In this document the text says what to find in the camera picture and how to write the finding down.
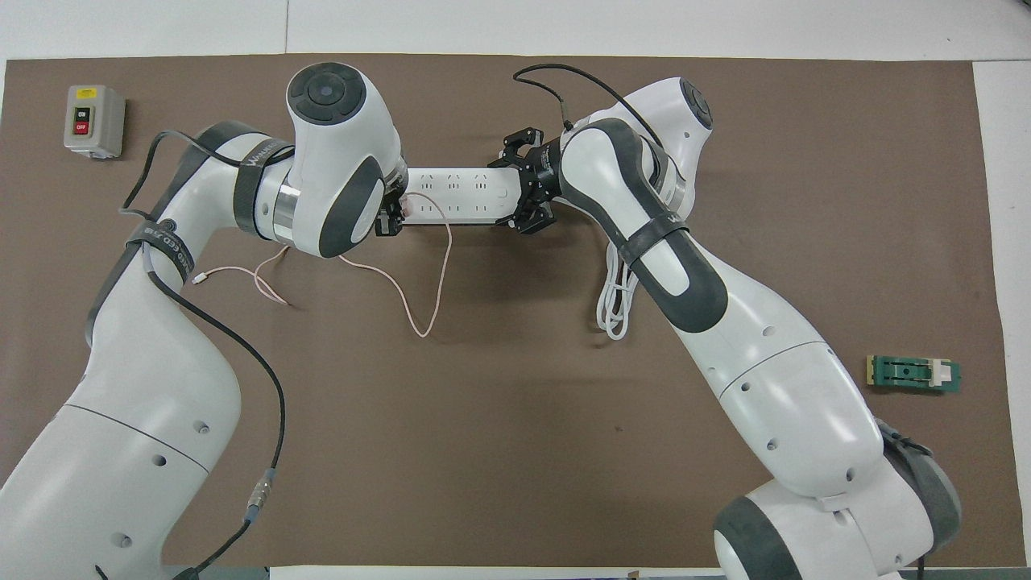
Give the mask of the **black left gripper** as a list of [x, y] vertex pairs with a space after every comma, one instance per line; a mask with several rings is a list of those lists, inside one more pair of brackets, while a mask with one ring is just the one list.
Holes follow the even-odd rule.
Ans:
[[403, 206], [400, 200], [402, 193], [384, 195], [383, 205], [375, 218], [376, 236], [396, 236], [403, 228]]

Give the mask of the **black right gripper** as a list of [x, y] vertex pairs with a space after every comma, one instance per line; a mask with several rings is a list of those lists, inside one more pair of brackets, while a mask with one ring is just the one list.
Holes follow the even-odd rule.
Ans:
[[489, 168], [518, 168], [520, 199], [511, 216], [498, 220], [499, 226], [516, 229], [519, 234], [537, 234], [556, 223], [551, 200], [561, 193], [557, 170], [561, 168], [561, 140], [542, 143], [542, 131], [534, 127], [505, 136], [502, 151]]

